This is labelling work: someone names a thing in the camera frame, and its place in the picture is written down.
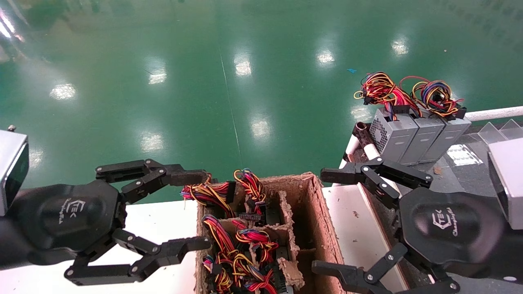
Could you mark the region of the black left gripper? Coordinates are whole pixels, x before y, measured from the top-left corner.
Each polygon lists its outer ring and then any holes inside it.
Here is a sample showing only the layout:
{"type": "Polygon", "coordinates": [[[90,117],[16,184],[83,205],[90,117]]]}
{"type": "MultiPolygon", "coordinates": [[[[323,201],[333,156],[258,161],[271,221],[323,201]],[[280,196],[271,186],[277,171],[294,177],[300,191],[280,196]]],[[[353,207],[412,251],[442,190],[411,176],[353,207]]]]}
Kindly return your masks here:
{"type": "Polygon", "coordinates": [[[64,277],[76,286],[142,282],[161,267],[181,264],[188,252],[211,248],[211,241],[202,236],[155,244],[121,229],[126,217],[118,190],[100,179],[24,189],[16,196],[16,225],[28,245],[25,259],[74,259],[64,277]],[[132,264],[89,265],[115,245],[141,258],[132,264]]]}

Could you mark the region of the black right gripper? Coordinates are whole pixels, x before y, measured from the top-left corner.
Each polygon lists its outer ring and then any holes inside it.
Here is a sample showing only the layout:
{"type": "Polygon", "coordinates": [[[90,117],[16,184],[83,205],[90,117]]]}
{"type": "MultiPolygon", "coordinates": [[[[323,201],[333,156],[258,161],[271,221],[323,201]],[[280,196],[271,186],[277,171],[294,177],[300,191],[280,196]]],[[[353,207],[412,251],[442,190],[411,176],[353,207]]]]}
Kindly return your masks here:
{"type": "MultiPolygon", "coordinates": [[[[432,264],[484,263],[500,242],[507,225],[494,197],[431,191],[428,189],[433,182],[431,175],[383,158],[347,163],[342,169],[323,168],[320,179],[333,184],[361,183],[388,209],[399,208],[403,240],[432,264]],[[387,179],[413,191],[400,199],[400,193],[387,179]]],[[[355,266],[318,260],[312,261],[311,270],[317,275],[337,278],[346,292],[390,294],[381,278],[408,252],[407,246],[398,243],[366,272],[355,266]]],[[[435,283],[402,293],[457,294],[459,291],[459,283],[444,275],[435,283]]]]}

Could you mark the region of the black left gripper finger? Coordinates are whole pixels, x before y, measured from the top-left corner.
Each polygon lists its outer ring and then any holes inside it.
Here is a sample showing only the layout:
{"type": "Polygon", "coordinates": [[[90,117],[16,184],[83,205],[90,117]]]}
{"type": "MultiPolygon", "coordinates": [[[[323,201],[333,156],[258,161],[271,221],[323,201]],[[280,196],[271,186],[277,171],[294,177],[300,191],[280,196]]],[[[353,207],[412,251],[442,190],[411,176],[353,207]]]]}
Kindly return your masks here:
{"type": "Polygon", "coordinates": [[[136,203],[169,185],[197,185],[208,179],[203,169],[186,170],[180,164],[163,165],[153,159],[102,165],[95,171],[96,178],[107,183],[129,181],[120,192],[127,203],[136,203]]]}

